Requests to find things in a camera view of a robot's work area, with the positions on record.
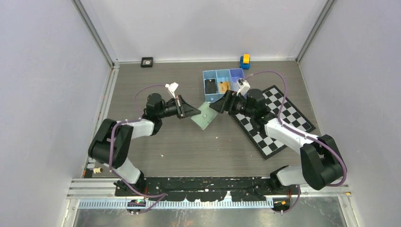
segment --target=cable connector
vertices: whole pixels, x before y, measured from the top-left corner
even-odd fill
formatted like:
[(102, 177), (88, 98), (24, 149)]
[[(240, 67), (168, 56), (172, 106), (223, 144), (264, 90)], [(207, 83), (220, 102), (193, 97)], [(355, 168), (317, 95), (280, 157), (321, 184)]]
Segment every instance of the cable connector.
[(177, 83), (172, 83), (172, 84), (166, 84), (165, 86), (168, 90), (169, 95), (171, 98), (175, 98), (175, 90), (177, 90), (178, 84)]
[(237, 81), (237, 85), (239, 86), (237, 95), (241, 94), (242, 96), (244, 96), (248, 92), (248, 90), (251, 88), (248, 81), (246, 81), (244, 79), (239, 79)]

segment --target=yellow and blue toy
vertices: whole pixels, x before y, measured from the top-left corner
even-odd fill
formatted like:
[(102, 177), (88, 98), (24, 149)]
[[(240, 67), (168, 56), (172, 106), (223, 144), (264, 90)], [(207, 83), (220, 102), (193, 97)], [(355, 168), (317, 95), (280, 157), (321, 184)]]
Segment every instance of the yellow and blue toy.
[(249, 54), (244, 54), (239, 59), (239, 67), (243, 70), (248, 70), (251, 67), (251, 57)]

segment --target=glass surface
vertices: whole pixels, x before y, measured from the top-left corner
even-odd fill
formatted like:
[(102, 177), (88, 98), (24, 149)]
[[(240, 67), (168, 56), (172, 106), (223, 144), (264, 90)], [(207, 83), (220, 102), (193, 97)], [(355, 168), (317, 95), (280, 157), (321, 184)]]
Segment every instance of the glass surface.
[(75, 227), (344, 227), (337, 197), (303, 197), (283, 216), (270, 209), (126, 210), (79, 209)]

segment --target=blue storage box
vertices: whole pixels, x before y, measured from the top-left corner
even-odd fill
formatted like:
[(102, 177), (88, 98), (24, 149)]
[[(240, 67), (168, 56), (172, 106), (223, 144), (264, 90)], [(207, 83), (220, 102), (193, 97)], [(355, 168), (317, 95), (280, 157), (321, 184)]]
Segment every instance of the blue storage box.
[[(239, 86), (237, 85), (237, 81), (240, 78), (244, 78), (244, 71), (242, 69), (203, 71), (203, 93), (205, 94), (205, 101), (208, 103), (213, 103), (223, 97), (225, 92), (220, 91), (219, 83), (221, 82), (229, 82), (228, 89), (232, 91), (238, 91)], [(214, 79), (217, 93), (206, 94), (205, 81), (208, 79)]]

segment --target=white wall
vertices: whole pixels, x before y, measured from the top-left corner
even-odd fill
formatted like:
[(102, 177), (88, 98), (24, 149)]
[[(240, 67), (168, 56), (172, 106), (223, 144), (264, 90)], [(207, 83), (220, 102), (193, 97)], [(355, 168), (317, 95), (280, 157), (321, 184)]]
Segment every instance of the white wall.
[(294, 59), (325, 2), (83, 0), (119, 61)]
[(338, 0), (301, 68), (363, 226), (401, 221), (401, 2)]
[(57, 227), (109, 67), (70, 0), (0, 2), (0, 226)]

